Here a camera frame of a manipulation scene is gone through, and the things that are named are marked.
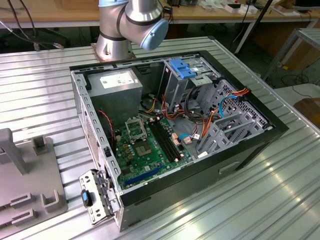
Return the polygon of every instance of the orange wire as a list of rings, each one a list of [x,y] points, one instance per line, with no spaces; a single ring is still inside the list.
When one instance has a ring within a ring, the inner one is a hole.
[[[215,110],[213,110],[213,111],[211,112],[211,115],[210,115],[208,121],[206,122],[205,132],[203,133],[203,136],[201,136],[202,138],[207,134],[207,132],[208,132],[208,130],[209,130],[209,128],[210,128],[210,125],[211,125],[212,117],[213,117],[213,115],[216,113],[217,110],[218,110],[218,108],[216,108]]]
[[[177,111],[179,111],[179,113],[177,114],[176,112],[175,113],[172,113],[172,114],[168,114],[168,109],[167,109],[167,106],[166,106],[166,99],[165,99],[165,96],[162,94],[162,106],[161,106],[161,111],[163,112],[165,110],[165,112],[163,113],[164,116],[167,118],[167,119],[170,119],[170,120],[173,120],[173,119],[176,119],[178,116],[182,115],[185,113],[185,110],[183,109],[178,109]]]
[[[205,131],[205,125],[206,125],[205,120],[204,120],[204,118],[202,118],[202,132],[201,132],[201,138],[203,138],[203,136],[205,135],[205,134],[204,134],[204,131]]]
[[[246,91],[246,90],[248,90],[248,89],[244,88],[244,89],[242,89],[240,91],[232,91],[232,93],[233,94],[238,94],[238,93],[242,93],[243,91]]]
[[[110,130],[111,130],[111,138],[112,138],[111,147],[114,148],[114,127],[113,127],[112,121],[110,120],[110,118],[108,117],[108,115],[107,115],[104,111],[101,111],[101,110],[99,110],[99,109],[97,109],[97,111],[98,111],[99,113],[101,113],[103,116],[105,116],[106,119],[107,119],[108,122],[109,122]]]
[[[242,92],[242,93],[235,93],[235,94],[233,94],[233,95],[235,95],[235,96],[242,96],[242,95],[245,95],[245,94],[247,94],[247,93],[249,93],[249,90],[248,89],[246,89],[244,92]]]

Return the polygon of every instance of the aluminum extrusion table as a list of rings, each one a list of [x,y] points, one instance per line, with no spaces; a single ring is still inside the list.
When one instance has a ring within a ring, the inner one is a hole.
[[[320,51],[320,29],[319,28],[297,28],[293,31],[293,33],[289,36],[287,41],[284,43],[280,51],[277,53],[275,58],[272,60],[270,65],[268,66],[267,70],[262,76],[263,80],[266,80],[271,72],[275,69],[277,66],[280,58],[284,56],[284,54],[287,52],[287,50],[291,47],[285,58],[287,56],[291,56],[295,50],[297,49],[297,45],[299,45],[302,41],[307,42],[308,44],[312,45],[314,48],[318,49]]]
[[[240,171],[119,232],[113,219],[92,227],[78,176],[94,167],[77,116],[69,66],[93,64],[91,47],[0,55],[0,128],[16,143],[53,139],[68,211],[9,239],[315,239],[320,238],[319,130],[219,42],[164,41],[138,58],[208,50],[271,109],[289,131]]]

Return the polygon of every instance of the wooden desk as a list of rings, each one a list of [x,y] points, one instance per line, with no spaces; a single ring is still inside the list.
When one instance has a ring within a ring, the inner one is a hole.
[[[53,27],[85,27],[99,25],[98,10],[65,10],[62,7],[61,0],[23,0],[35,26],[38,28]],[[162,5],[166,5],[165,0],[160,0]],[[15,8],[21,7],[18,0],[12,0]],[[0,0],[0,7],[8,8],[7,0]],[[22,27],[30,27],[27,14],[23,10],[18,10],[18,17]],[[257,15],[247,15],[245,22],[252,23]],[[230,13],[224,9],[215,9],[207,11],[200,6],[173,7],[174,24],[201,24],[201,23],[238,23],[243,19],[243,15]],[[0,18],[10,27],[16,28],[16,22],[10,11],[0,10]],[[268,11],[262,22],[311,22],[318,20],[320,14],[316,11],[311,13],[311,19],[308,14],[301,16],[286,17],[273,10]]]

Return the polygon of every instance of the yellow wire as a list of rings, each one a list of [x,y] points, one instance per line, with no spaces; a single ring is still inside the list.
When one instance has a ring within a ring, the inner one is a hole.
[[[156,106],[156,99],[153,100],[152,107],[148,111],[146,111],[146,113],[151,113],[155,109],[155,106]]]
[[[238,94],[238,93],[243,92],[244,90],[246,90],[246,88],[242,89],[241,91],[233,91],[232,93],[233,93],[233,94]]]

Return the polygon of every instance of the table leg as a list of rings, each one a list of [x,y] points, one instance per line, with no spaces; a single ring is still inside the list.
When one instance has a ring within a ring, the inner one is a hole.
[[[245,31],[245,33],[244,33],[244,35],[243,35],[243,37],[242,37],[242,39],[241,39],[238,47],[237,47],[236,50],[235,50],[235,54],[237,54],[237,53],[240,51],[240,49],[242,48],[243,44],[245,43],[245,41],[246,41],[246,39],[247,39],[247,37],[248,37],[248,35],[249,35],[249,33],[250,33],[250,31],[251,31],[251,29],[253,28],[254,25],[255,25],[254,22],[251,22],[251,23],[249,24],[249,26],[248,26],[248,28],[246,29],[246,31]]]
[[[261,78],[265,81],[271,72],[274,70],[275,66],[278,64],[280,58],[285,54],[285,52],[288,50],[288,48],[291,46],[291,44],[297,39],[297,30],[294,30],[293,33],[289,36],[287,41],[285,41],[284,45],[280,49],[280,51],[277,53],[275,58],[272,60],[268,68],[266,69],[265,73],[261,76]]]
[[[317,22],[319,21],[319,19],[315,19],[313,21],[311,21],[308,26],[306,27],[307,29],[313,29],[314,26],[317,24]],[[290,50],[288,51],[288,53],[285,55],[285,57],[282,59],[281,63],[282,65],[285,65],[287,63],[287,61],[289,60],[289,58],[291,58],[292,54],[294,54],[294,52],[297,50],[297,48],[299,47],[299,45],[302,43],[302,39],[298,39],[290,48]]]

